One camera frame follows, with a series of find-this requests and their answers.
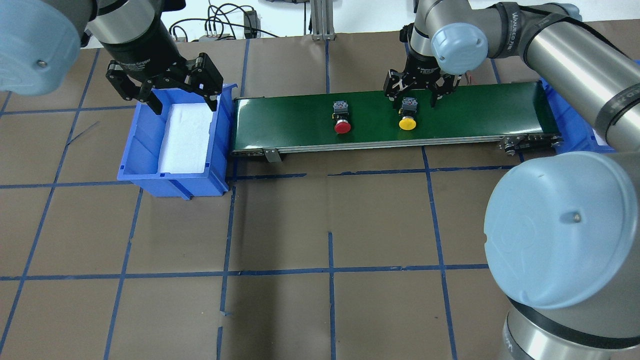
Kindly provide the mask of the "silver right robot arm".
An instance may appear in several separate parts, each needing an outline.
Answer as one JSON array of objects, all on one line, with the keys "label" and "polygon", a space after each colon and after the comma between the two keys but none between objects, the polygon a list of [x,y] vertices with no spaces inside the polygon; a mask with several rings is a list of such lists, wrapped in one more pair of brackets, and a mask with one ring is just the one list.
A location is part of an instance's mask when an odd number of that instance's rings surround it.
[{"label": "silver right robot arm", "polygon": [[498,360],[610,360],[639,348],[639,64],[572,3],[416,0],[389,100],[427,89],[434,106],[487,59],[519,57],[609,152],[586,136],[542,139],[557,154],[497,183],[483,232],[487,266],[510,302]]}]

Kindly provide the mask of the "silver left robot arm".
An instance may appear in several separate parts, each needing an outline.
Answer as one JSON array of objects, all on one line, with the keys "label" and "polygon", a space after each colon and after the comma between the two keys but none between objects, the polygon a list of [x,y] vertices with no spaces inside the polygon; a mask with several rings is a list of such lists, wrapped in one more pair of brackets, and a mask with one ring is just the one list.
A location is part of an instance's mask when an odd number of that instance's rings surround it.
[{"label": "silver left robot arm", "polygon": [[185,59],[162,22],[163,13],[185,6],[183,0],[3,0],[1,89],[22,96],[54,92],[90,34],[111,55],[105,76],[123,100],[160,115],[153,89],[180,89],[215,111],[223,76],[205,53]]}]

